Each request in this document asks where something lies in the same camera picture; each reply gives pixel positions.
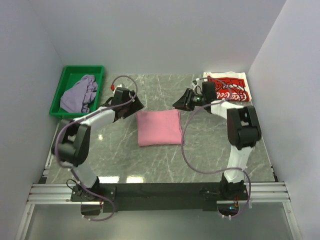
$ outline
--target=red and white package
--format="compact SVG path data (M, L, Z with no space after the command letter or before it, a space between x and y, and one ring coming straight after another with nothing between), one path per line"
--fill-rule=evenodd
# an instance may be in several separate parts
M232 91L231 101L249 102L252 100L246 74L244 72L236 73L233 71L212 73L203 73L204 81L215 82L217 99L226 99L230 97L229 90L219 81L210 79L215 78L223 81Z

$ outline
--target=marble table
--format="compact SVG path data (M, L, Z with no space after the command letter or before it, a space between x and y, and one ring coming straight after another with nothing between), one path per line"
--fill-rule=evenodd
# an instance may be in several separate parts
M110 84L118 75L109 75L104 82L100 103L111 95ZM145 111L172 109L192 80L201 74L130 75L138 85L138 97ZM126 87L134 89L126 78L119 79ZM249 102L238 103L250 105ZM184 127L190 112L181 112L181 126ZM221 173L203 175L191 170L184 162L180 145L138 146L136 116L106 125L91 133L87 161L104 183L188 183L219 182ZM209 171L225 168L228 164L230 144L227 137L227 121L222 117L201 111L195 115L185 135L185 152L191 164L197 169ZM47 184L63 184L72 175L58 166L52 156ZM247 172L253 182L273 182L267 150L260 140L247 162Z

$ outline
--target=gray floor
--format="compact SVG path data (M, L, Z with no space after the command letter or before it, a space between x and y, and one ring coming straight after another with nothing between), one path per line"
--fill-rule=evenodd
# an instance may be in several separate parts
M26 240L292 240L282 203L256 203L229 221L201 210L123 211L103 222L79 205L36 205Z
M144 110L161 111L172 109L172 104L182 96L191 81L200 74L192 75L132 75L138 84L138 97ZM110 84L117 75L106 79L100 98L104 103L111 95ZM133 84L123 78L133 89ZM181 112L184 126L190 113ZM87 161L104 182L218 182L221 174L203 175L189 169L181 155L179 145L138 146L136 117L134 115L108 124L105 128L91 133L91 146ZM228 164L230 144L227 137L227 121L205 111L197 114L190 123L185 136L186 156L193 166L200 170L218 170ZM47 182L62 184L71 174L61 169L54 157ZM266 147L261 140L251 153L247 171L254 182L273 182L273 171Z

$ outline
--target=gray marble surface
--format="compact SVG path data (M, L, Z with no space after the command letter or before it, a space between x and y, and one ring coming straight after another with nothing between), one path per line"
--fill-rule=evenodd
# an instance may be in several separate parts
M172 109L172 104L182 96L191 81L200 74L186 75L131 75L138 84L138 97L145 111ZM111 95L110 84L117 75L106 78L100 103ZM119 79L126 87L133 84ZM189 112L181 112L181 126L184 127ZM195 115L185 135L185 152L191 164L197 169L208 171L225 168L228 164L230 144L227 137L227 121L222 117L201 111ZM187 167L181 154L180 145L138 146L136 116L106 125L103 129L91 133L91 146L87 158L90 166L104 182L218 182L221 173L203 175ZM257 143L252 151L247 172L254 182L273 182L273 171L264 142ZM52 156L48 174L48 184L62 184L71 174L58 166Z

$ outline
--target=crumpled cloth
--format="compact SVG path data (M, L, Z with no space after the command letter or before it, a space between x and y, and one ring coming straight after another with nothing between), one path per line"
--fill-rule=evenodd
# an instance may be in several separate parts
M138 144L142 146L181 144L180 112L139 111L136 113Z
M68 113L88 113L97 94L98 84L94 75L84 75L72 88L60 98L60 107Z

